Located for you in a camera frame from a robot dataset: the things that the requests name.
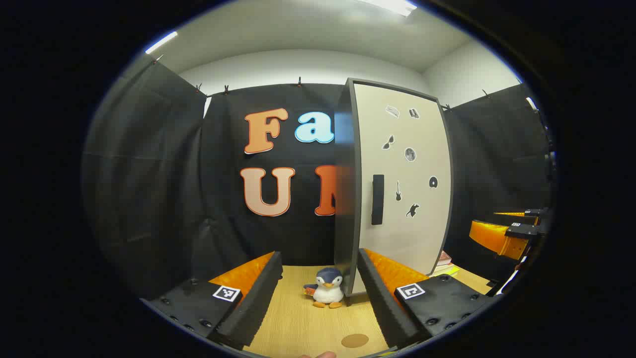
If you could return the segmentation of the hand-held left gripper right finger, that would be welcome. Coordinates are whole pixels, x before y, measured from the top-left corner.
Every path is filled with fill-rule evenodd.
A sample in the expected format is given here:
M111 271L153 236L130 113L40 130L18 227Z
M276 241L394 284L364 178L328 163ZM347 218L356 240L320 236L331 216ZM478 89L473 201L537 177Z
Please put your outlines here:
M357 254L357 270L391 348L441 335L497 301L448 274L428 277L364 248Z

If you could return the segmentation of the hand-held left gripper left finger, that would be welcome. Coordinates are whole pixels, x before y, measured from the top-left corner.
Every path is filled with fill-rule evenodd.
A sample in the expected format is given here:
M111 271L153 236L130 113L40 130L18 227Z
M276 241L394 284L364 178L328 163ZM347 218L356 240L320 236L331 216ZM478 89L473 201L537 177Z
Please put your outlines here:
M274 251L214 279L189 279L142 302L184 330L240 351L252 344L282 273L282 254Z

